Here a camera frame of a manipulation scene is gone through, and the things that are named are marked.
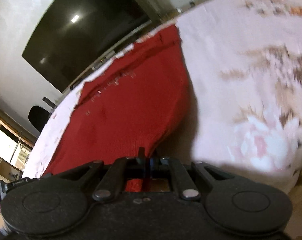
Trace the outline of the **red knitted garment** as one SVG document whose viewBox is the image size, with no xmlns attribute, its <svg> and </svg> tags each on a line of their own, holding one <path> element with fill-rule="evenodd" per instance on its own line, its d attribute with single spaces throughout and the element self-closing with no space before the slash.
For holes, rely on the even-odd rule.
<svg viewBox="0 0 302 240">
<path fill-rule="evenodd" d="M 149 158 L 190 107 L 180 44 L 177 27 L 170 25 L 86 82 L 46 173 L 95 160 Z"/>
</svg>

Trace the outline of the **left gripper black part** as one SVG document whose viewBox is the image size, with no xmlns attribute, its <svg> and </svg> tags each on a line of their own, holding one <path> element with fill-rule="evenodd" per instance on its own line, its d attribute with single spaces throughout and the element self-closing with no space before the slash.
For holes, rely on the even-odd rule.
<svg viewBox="0 0 302 240">
<path fill-rule="evenodd" d="M 42 180 L 43 178 L 22 178 L 16 181 L 11 182 L 4 182 L 3 180 L 0 180 L 0 202 L 6 197 L 7 193 L 13 189 L 16 189 L 17 187 L 26 185 L 28 183 L 32 183 L 35 181 Z"/>
</svg>

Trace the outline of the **black remote control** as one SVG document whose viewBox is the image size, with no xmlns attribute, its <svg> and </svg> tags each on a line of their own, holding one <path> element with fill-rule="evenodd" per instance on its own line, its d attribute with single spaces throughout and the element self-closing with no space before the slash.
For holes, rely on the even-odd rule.
<svg viewBox="0 0 302 240">
<path fill-rule="evenodd" d="M 43 102 L 49 105 L 52 109 L 56 109 L 57 107 L 55 103 L 53 103 L 50 99 L 45 96 L 43 97 Z"/>
</svg>

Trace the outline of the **white floral bed sheet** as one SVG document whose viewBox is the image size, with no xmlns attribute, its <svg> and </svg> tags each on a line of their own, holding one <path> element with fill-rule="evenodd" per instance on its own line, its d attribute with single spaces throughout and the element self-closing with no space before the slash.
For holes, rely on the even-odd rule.
<svg viewBox="0 0 302 240">
<path fill-rule="evenodd" d="M 302 170 L 302 0 L 210 0 L 168 25 L 196 114 L 173 155 L 289 192 Z"/>
</svg>

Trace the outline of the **black curved television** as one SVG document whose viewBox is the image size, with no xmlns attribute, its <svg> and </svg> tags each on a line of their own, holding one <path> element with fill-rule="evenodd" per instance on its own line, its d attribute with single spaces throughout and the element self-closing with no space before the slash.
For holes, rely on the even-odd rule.
<svg viewBox="0 0 302 240">
<path fill-rule="evenodd" d="M 63 92 L 111 46 L 148 21 L 135 0 L 54 0 L 22 57 Z"/>
</svg>

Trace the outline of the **wooden tv stand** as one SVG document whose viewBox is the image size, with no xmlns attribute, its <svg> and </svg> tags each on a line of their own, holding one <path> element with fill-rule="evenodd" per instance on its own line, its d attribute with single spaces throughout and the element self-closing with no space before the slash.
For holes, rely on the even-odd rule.
<svg viewBox="0 0 302 240">
<path fill-rule="evenodd" d="M 158 18 L 154 21 L 147 21 L 141 26 L 137 27 L 131 31 L 124 38 L 120 39 L 114 45 L 112 45 L 108 50 L 106 50 L 102 55 L 100 55 L 95 61 L 93 61 L 84 71 L 82 71 L 72 82 L 67 86 L 66 89 L 62 92 L 63 95 L 66 95 L 71 90 L 73 90 L 77 85 L 80 84 L 86 77 L 92 74 L 98 68 L 101 68 L 108 60 L 110 60 L 117 53 L 124 51 L 128 46 L 135 42 L 143 42 L 147 38 L 147 34 L 150 34 L 151 31 L 154 31 L 157 27 L 163 27 L 164 24 L 172 22 L 177 16 L 183 14 L 184 12 L 200 5 L 201 3 L 207 2 L 209 0 L 191 0 L 188 3 L 170 9 L 169 11 L 162 12 Z"/>
</svg>

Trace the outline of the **wooden window frame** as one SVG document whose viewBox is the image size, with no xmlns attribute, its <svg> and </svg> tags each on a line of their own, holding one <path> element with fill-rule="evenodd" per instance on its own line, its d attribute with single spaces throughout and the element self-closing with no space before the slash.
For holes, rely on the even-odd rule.
<svg viewBox="0 0 302 240">
<path fill-rule="evenodd" d="M 33 148 L 37 137 L 30 133 L 27 129 L 17 123 L 11 116 L 0 108 L 0 124 L 9 130 L 13 135 L 21 138 L 22 142 Z"/>
</svg>

